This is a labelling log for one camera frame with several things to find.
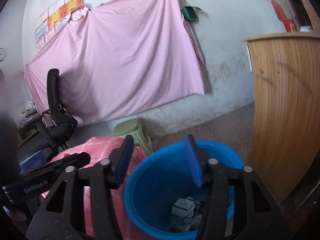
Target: pink table cover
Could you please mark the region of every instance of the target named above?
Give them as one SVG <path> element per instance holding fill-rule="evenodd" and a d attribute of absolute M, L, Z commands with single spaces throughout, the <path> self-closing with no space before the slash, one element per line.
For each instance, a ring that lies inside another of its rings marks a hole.
<path fill-rule="evenodd" d="M 62 101 L 79 125 L 204 95 L 203 59 L 180 0 L 113 0 L 68 22 L 25 66 L 39 112 L 47 73 L 58 68 Z"/>
<path fill-rule="evenodd" d="M 68 149 L 64 152 L 59 153 L 56 157 L 52 159 L 51 162 L 62 159 L 65 154 L 74 154 L 87 152 L 90 157 L 90 163 L 83 168 L 91 167 L 95 165 L 98 161 L 104 158 L 108 158 L 113 149 L 119 148 L 123 143 L 122 138 L 113 137 L 92 137 L 84 144 L 78 145 L 74 148 Z M 119 228 L 123 239 L 131 240 L 153 240 L 154 238 L 145 234 L 140 229 L 138 229 L 129 219 L 127 213 L 125 212 L 124 205 L 122 202 L 122 195 L 124 192 L 125 184 L 130 177 L 136 166 L 146 158 L 141 147 L 134 147 L 132 159 L 129 164 L 127 175 L 125 177 L 124 183 L 120 186 L 118 190 L 111 190 L 112 202 L 115 207 L 115 213 Z M 43 193 L 42 195 L 46 197 L 49 192 Z M 92 220 L 91 220 L 91 208 L 90 208 L 90 189 L 88 187 L 84 188 L 84 221 L 86 233 L 89 236 L 93 236 Z"/>

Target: wooden cabinet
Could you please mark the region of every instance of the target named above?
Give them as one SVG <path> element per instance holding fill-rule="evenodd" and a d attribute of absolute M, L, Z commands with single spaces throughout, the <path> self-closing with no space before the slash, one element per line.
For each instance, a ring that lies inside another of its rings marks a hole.
<path fill-rule="evenodd" d="M 274 33 L 243 41 L 254 78 L 249 165 L 283 201 L 320 148 L 320 33 Z"/>

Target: brown floor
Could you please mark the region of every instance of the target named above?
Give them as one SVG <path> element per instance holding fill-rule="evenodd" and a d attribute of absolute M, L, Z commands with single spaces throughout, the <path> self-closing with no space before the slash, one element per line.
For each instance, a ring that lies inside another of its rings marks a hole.
<path fill-rule="evenodd" d="M 253 132 L 254 104 L 249 104 L 229 114 L 206 123 L 152 140 L 156 151 L 167 145 L 184 140 L 187 134 L 196 139 L 207 139 L 224 143 L 234 149 L 247 163 L 250 154 Z"/>

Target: clock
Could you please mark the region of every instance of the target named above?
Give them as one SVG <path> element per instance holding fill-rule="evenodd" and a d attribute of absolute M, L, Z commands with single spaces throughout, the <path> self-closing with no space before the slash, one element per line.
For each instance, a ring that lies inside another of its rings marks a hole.
<path fill-rule="evenodd" d="M 4 58 L 4 49 L 0 48 L 0 61 Z"/>

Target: chair backrest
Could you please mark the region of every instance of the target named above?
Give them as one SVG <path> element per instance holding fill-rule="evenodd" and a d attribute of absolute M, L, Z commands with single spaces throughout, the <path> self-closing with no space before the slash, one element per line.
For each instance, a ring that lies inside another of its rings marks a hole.
<path fill-rule="evenodd" d="M 56 68 L 50 69 L 47 77 L 47 97 L 50 109 L 50 116 L 56 125 L 61 123 L 78 124 L 77 120 L 68 114 L 59 95 L 59 73 Z"/>

